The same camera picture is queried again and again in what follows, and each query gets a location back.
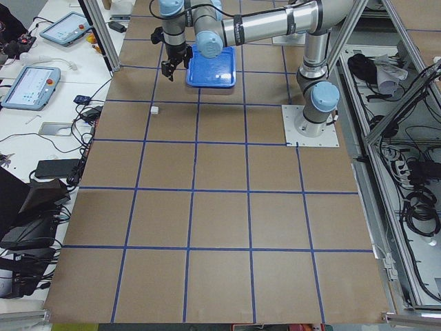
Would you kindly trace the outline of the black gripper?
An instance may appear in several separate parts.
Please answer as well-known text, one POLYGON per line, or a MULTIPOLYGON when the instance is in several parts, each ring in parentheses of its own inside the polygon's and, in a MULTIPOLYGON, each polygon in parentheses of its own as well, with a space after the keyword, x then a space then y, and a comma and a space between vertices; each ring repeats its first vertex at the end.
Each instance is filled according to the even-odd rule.
POLYGON ((187 44, 185 36, 162 36, 165 44, 167 60, 161 62, 161 71, 170 80, 174 80, 174 71, 183 63, 184 68, 189 68, 189 63, 193 57, 192 47, 187 44))

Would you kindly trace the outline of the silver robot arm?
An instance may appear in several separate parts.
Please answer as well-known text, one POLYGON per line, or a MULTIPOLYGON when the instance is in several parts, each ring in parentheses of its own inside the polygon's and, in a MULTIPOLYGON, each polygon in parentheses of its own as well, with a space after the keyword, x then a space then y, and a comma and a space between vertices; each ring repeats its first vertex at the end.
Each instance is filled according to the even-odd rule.
POLYGON ((152 43, 164 43, 167 60, 161 70, 173 78, 176 67, 189 65, 193 57, 185 37, 192 28, 198 52, 208 59, 221 54, 227 46, 289 36, 304 32, 305 48, 297 72, 297 82, 305 98, 302 114, 294 121, 304 137, 319 137, 332 124, 329 115, 336 110, 340 93, 328 82, 331 70, 328 53, 331 29, 347 17, 352 1, 295 1, 279 8, 249 14, 227 14, 220 1, 159 1, 158 19, 162 25, 151 35, 152 43))

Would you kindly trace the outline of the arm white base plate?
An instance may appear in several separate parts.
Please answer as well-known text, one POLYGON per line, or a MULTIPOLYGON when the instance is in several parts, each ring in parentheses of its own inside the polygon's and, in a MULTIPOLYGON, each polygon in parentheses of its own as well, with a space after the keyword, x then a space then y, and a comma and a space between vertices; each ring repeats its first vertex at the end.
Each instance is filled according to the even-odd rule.
POLYGON ((288 147, 338 148, 333 117, 324 123, 310 123, 303 116, 303 105, 282 105, 285 144, 288 147))

